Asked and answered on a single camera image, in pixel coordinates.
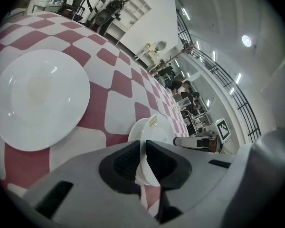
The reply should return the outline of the pink white checkered tablecloth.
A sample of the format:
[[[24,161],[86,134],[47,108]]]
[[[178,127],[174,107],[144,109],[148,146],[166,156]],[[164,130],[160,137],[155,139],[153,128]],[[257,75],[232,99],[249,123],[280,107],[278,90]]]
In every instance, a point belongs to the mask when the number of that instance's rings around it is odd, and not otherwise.
[[[96,180],[100,157],[109,147],[127,142],[133,125],[154,114],[165,116],[174,135],[188,135],[173,99],[145,69],[107,39],[50,12],[19,17],[0,26],[0,75],[28,52],[51,49],[78,62],[87,73],[90,100],[75,129],[45,150],[25,152],[0,137],[0,186],[22,197],[34,184],[61,166],[64,180],[78,174],[88,191],[110,193]]]

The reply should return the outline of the white table with faucet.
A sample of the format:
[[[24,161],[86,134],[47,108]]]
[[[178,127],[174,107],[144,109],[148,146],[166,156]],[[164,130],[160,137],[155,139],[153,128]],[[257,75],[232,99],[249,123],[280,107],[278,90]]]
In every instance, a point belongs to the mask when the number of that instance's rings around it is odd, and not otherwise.
[[[56,13],[61,6],[62,4],[60,0],[31,0],[28,8],[26,9],[26,14],[40,11]]]

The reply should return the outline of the black swivel office chair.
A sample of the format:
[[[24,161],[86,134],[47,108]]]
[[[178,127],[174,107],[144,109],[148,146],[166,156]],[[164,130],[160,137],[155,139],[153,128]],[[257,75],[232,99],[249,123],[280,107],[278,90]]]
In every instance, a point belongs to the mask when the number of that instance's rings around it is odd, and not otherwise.
[[[175,73],[173,71],[173,67],[171,66],[162,68],[161,71],[158,72],[158,78],[163,78],[164,80],[167,80],[173,77],[175,77]]]

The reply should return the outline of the white shelving desk unit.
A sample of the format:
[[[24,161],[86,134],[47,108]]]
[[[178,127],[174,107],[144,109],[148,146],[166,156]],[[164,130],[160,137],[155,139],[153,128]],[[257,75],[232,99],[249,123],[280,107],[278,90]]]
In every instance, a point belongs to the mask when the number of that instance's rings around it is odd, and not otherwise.
[[[132,27],[141,21],[141,18],[150,10],[151,7],[145,0],[128,0],[119,12],[120,16],[112,22],[106,33],[113,38],[116,45],[119,44]]]

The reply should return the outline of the white plate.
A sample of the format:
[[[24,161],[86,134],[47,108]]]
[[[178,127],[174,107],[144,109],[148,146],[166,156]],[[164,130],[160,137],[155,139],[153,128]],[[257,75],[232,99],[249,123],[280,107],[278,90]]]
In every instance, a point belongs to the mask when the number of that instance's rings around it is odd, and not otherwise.
[[[141,135],[148,120],[148,118],[142,118],[133,125],[128,136],[128,142],[139,141],[141,139]]]
[[[171,123],[164,115],[155,114],[146,120],[139,137],[141,144],[140,170],[145,185],[155,187],[160,186],[154,175],[154,171],[151,170],[151,166],[149,164],[150,161],[147,160],[148,158],[151,158],[151,155],[147,154],[146,142],[150,140],[173,144],[174,138],[175,133],[172,129]]]
[[[71,56],[51,49],[28,52],[0,75],[0,137],[25,152],[65,138],[83,117],[90,83]]]

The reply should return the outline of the reddish wooden coat rack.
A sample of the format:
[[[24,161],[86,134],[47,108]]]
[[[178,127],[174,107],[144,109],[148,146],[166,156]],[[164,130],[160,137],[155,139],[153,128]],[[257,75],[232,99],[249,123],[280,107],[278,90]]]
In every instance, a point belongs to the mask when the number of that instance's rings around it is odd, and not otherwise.
[[[190,45],[188,48],[185,48],[181,50],[179,53],[171,57],[170,59],[166,60],[164,63],[161,63],[158,67],[157,70],[161,71],[163,68],[165,68],[170,62],[174,61],[175,59],[179,58],[181,54],[190,54],[191,51],[195,48],[196,43],[193,43]]]

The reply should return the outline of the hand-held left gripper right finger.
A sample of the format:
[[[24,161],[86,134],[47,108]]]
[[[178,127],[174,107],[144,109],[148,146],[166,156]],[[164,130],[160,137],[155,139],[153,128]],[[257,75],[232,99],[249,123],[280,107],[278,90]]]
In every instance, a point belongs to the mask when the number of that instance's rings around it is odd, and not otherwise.
[[[164,190],[176,190],[189,178],[192,165],[176,151],[180,147],[159,141],[146,141],[147,162]]]

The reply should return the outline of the white dressing table with mirror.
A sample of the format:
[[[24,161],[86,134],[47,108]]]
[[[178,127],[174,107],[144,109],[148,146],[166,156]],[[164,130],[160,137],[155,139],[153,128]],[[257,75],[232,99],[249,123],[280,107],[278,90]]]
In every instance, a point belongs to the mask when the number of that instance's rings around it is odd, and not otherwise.
[[[159,40],[155,43],[147,43],[137,55],[134,56],[135,61],[142,60],[143,55],[146,55],[152,62],[148,67],[160,64],[159,53],[162,52],[167,46],[166,40]]]

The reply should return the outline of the round ceiling light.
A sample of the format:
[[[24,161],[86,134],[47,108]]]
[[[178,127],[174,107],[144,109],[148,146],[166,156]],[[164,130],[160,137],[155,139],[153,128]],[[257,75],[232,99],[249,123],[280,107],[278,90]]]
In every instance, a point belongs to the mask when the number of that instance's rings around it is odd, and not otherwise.
[[[247,35],[243,35],[242,36],[242,43],[244,44],[244,46],[246,46],[248,48],[252,46],[252,40]]]

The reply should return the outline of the black balcony railing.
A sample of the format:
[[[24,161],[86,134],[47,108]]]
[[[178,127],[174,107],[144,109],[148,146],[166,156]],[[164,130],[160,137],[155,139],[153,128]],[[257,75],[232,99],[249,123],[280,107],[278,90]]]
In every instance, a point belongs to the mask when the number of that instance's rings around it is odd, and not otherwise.
[[[217,62],[213,61],[210,56],[199,50],[197,42],[193,41],[189,34],[189,30],[181,13],[177,10],[176,14],[178,36],[184,48],[218,80],[219,84],[228,93],[229,97],[235,103],[237,111],[242,116],[245,123],[244,133],[251,142],[256,141],[261,136],[261,131],[255,113],[243,91],[226,70],[224,70]]]

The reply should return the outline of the black white robot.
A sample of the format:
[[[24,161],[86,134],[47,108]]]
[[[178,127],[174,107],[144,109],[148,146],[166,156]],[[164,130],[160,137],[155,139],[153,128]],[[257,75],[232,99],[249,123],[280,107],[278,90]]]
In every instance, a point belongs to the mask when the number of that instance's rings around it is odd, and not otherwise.
[[[87,25],[101,10],[105,0],[73,0],[74,15],[72,20]]]

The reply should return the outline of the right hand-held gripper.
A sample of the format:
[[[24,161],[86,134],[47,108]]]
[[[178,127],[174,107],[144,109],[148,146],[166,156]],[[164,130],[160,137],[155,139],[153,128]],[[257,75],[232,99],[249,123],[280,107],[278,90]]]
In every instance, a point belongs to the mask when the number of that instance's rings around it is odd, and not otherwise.
[[[223,145],[230,136],[229,127],[225,119],[222,118],[206,127],[200,127],[190,137],[176,137],[173,144],[187,149],[221,153]]]

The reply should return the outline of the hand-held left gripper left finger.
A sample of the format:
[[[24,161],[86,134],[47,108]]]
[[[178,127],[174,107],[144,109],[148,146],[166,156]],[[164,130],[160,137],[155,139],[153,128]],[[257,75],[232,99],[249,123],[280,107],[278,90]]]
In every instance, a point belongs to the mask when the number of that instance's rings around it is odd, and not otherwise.
[[[127,142],[124,147],[103,158],[99,164],[102,180],[114,191],[140,196],[141,188],[135,183],[140,164],[140,141]]]

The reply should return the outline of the black chrome office chair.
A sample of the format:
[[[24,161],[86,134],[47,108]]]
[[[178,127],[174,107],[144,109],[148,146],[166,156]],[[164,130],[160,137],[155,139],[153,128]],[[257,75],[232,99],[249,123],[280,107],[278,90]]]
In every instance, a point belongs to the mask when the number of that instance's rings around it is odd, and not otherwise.
[[[76,22],[80,21],[83,18],[82,14],[85,11],[85,8],[83,7],[84,0],[71,0],[71,4],[67,1],[68,0],[62,0],[60,8],[57,10],[57,14]]]

